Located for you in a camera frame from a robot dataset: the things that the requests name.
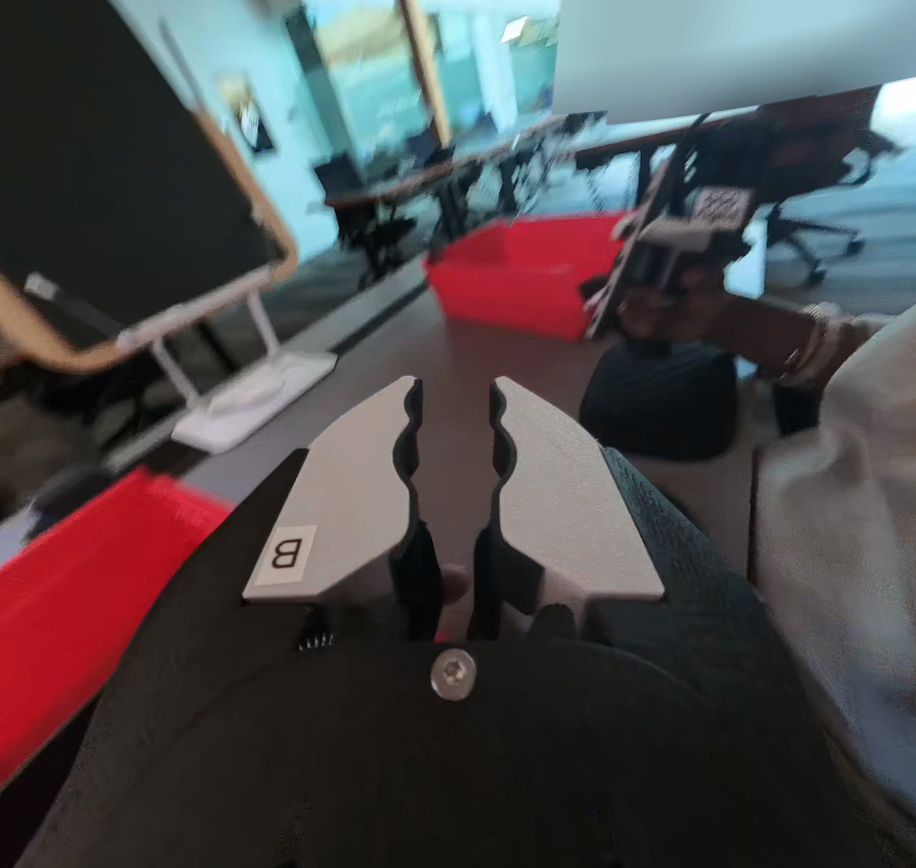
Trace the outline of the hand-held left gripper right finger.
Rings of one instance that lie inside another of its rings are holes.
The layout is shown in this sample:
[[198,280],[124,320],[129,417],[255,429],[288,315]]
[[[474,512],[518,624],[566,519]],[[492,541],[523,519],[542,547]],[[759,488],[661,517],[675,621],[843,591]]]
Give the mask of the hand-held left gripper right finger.
[[657,603],[661,577],[599,443],[507,376],[491,382],[498,482],[475,557],[473,637],[530,627],[561,606],[582,628],[598,604]]

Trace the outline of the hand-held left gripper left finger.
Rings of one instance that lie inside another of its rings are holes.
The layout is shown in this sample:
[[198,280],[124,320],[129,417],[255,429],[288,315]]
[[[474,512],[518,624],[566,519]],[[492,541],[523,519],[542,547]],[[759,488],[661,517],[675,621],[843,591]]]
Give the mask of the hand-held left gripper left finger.
[[350,608],[394,611],[407,638],[435,637],[441,570],[413,484],[422,414],[422,381],[403,376],[313,441],[243,601],[314,606],[327,623]]

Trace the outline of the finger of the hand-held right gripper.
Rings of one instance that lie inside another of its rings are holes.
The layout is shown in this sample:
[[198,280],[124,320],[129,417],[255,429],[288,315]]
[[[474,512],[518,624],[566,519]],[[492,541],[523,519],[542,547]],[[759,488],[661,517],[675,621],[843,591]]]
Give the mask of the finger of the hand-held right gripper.
[[715,226],[692,218],[662,215],[647,221],[641,213],[629,211],[617,221],[610,237],[616,241],[634,238],[637,244],[702,253],[710,247],[718,232]]
[[[684,193],[687,159],[671,155],[652,176],[636,210],[645,220],[665,215],[690,218]],[[601,339],[618,327],[616,309],[630,288],[655,289],[670,298],[678,295],[685,255],[667,247],[637,244],[634,238],[624,241],[607,281],[586,305],[590,319],[584,339]]]

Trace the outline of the red plastic bin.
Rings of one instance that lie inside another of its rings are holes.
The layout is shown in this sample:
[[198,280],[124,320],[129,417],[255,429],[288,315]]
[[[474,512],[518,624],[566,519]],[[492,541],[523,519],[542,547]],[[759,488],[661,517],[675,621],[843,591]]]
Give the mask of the red plastic bin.
[[606,281],[633,211],[499,220],[423,261],[445,316],[564,341],[581,341],[591,319],[583,286]]
[[233,507],[138,470],[1,572],[1,784],[102,690],[154,601]]

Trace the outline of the person's right hand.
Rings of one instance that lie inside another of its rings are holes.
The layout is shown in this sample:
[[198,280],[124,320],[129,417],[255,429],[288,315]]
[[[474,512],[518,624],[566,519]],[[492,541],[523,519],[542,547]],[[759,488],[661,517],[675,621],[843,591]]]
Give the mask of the person's right hand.
[[630,288],[616,309],[616,319],[629,337],[644,341],[702,341],[727,307],[725,271],[693,266],[681,275],[679,294],[668,297],[655,289]]

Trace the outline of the black office chair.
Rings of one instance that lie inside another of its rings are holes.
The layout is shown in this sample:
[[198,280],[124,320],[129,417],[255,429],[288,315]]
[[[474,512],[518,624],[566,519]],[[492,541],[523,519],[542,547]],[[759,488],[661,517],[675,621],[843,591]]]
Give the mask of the black office chair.
[[364,193],[364,180],[347,152],[334,155],[328,162],[312,167],[324,194],[324,205],[331,208],[337,222],[337,243],[360,251],[367,269],[359,281],[364,289],[386,277],[405,262],[401,242],[412,233],[418,220],[399,215],[389,207],[380,213],[378,201]]
[[818,285],[826,268],[802,233],[843,235],[845,256],[863,241],[850,228],[795,220],[784,203],[830,187],[859,187],[874,174],[880,155],[900,147],[871,129],[881,85],[828,96],[769,103],[723,120],[701,134],[688,189],[738,187],[751,191],[751,206],[770,204],[766,244],[788,244],[807,268],[805,285]]

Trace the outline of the white panel stand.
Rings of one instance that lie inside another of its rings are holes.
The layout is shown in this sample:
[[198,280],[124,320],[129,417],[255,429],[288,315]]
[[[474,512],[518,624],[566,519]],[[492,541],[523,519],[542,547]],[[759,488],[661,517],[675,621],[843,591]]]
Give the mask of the white panel stand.
[[[184,399],[185,411],[172,428],[170,439],[208,454],[235,449],[335,370],[338,357],[333,352],[291,351],[281,345],[260,296],[272,281],[271,271],[271,267],[259,267],[117,336],[115,343],[122,354],[149,349]],[[201,394],[167,353],[165,338],[240,301],[246,302],[266,355],[211,393]]]

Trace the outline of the black padded wrist rest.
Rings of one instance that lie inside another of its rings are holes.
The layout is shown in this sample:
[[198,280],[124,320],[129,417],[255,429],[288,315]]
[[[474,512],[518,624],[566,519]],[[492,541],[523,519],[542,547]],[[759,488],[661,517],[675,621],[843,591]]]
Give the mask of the black padded wrist rest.
[[667,462],[727,452],[739,421],[739,377],[726,351],[701,343],[649,353],[619,343],[584,390],[580,425],[606,448]]

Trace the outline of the black panel with wooden edge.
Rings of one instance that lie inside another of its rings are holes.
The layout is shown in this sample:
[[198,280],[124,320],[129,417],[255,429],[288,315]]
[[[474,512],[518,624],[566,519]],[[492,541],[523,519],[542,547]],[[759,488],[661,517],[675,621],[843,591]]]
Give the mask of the black panel with wooden edge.
[[96,372],[287,278],[235,143],[113,0],[2,0],[2,341]]

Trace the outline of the wall picture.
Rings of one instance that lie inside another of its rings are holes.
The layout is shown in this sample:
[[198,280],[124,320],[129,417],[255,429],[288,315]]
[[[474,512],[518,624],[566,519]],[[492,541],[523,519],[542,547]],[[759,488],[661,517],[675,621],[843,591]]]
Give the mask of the wall picture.
[[267,155],[276,151],[258,101],[246,83],[241,84],[235,92],[233,112],[252,155]]

